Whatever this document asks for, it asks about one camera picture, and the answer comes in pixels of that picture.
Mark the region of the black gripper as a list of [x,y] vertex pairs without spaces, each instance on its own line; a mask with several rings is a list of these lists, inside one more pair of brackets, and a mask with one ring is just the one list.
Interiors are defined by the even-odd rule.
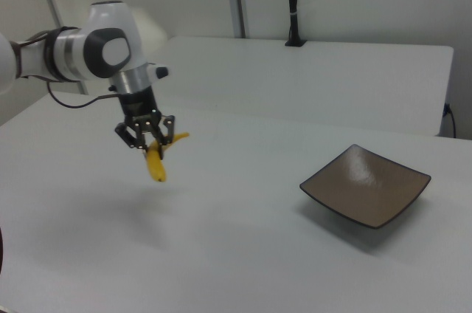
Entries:
[[120,94],[119,103],[125,116],[125,122],[118,123],[115,132],[129,148],[147,150],[144,126],[140,122],[134,121],[135,119],[150,118],[156,123],[162,119],[156,142],[160,160],[163,160],[165,150],[174,143],[175,116],[162,117],[151,86],[136,93]]

